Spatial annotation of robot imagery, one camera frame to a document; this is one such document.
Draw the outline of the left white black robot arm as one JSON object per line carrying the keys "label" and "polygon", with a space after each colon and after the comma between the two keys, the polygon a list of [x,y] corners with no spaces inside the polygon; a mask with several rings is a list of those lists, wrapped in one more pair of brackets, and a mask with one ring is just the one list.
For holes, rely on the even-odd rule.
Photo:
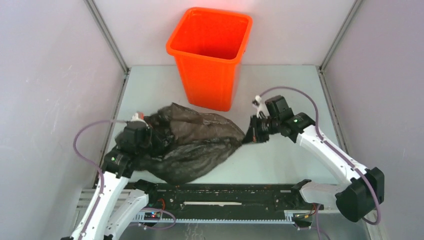
{"label": "left white black robot arm", "polygon": [[115,147],[98,165],[79,152],[77,142],[85,130],[102,123],[104,121],[99,120],[84,126],[73,140],[74,152],[97,170],[98,183],[79,224],[67,237],[69,240],[118,240],[139,212],[147,213],[154,220],[159,220],[163,215],[176,218],[164,207],[154,207],[158,202],[157,184],[145,180],[136,182],[124,203],[115,209],[135,171],[136,158],[151,152],[154,132],[145,120],[138,117],[123,121],[123,139],[116,141]]}

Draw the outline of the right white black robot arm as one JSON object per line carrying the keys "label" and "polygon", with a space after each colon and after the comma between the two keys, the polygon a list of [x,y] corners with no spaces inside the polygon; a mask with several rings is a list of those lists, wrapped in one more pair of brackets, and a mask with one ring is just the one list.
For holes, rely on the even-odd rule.
{"label": "right white black robot arm", "polygon": [[304,112],[294,114],[286,99],[277,95],[252,101],[256,114],[250,117],[243,144],[269,141],[280,134],[312,153],[337,180],[336,184],[304,179],[291,188],[291,204],[304,209],[309,204],[336,208],[349,221],[358,222],[378,210],[385,198],[385,175],[354,160],[321,133],[316,121]]}

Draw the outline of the black plastic trash bag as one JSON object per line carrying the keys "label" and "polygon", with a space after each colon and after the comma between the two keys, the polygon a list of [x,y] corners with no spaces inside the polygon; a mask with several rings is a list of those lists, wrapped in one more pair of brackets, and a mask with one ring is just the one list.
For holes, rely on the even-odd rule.
{"label": "black plastic trash bag", "polygon": [[239,149],[246,136],[224,116],[201,113],[174,102],[144,119],[154,130],[173,139],[159,156],[139,157],[135,170],[147,171],[171,185],[186,184],[208,174]]}

